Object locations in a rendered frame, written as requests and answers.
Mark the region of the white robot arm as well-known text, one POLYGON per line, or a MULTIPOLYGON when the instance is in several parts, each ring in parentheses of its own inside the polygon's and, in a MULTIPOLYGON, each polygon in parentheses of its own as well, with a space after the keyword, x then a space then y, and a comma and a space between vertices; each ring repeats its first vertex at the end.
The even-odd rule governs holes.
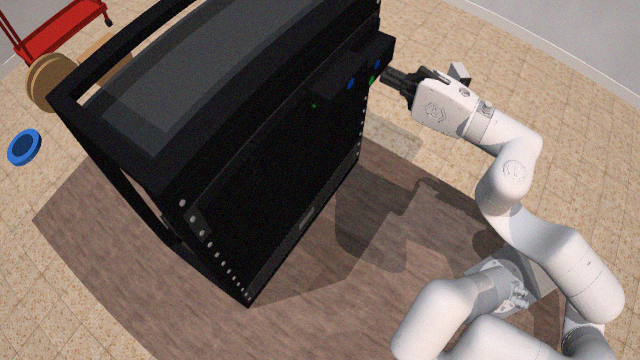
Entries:
POLYGON ((623 310, 620 282, 576 229, 543 221, 520 203, 531 187, 542 137, 481 100, 463 139, 496 158, 475 188, 479 211, 567 298, 562 354, 490 314, 515 306, 526 310, 530 305, 521 299, 528 291, 519 268, 509 260, 495 259, 479 272, 428 282, 392 336, 393 356, 397 360, 617 360, 604 330, 623 310), (450 351, 443 350, 461 324, 470 325, 450 351))

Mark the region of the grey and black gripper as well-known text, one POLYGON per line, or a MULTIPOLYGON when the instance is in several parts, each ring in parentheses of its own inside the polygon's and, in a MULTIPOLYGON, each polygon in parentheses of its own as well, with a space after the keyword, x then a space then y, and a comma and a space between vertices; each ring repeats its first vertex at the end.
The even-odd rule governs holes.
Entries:
POLYGON ((412 119, 444 135, 463 139, 481 101, 478 95, 436 69, 421 65, 417 72, 405 74, 389 67, 381 72, 379 81, 405 97, 412 119))

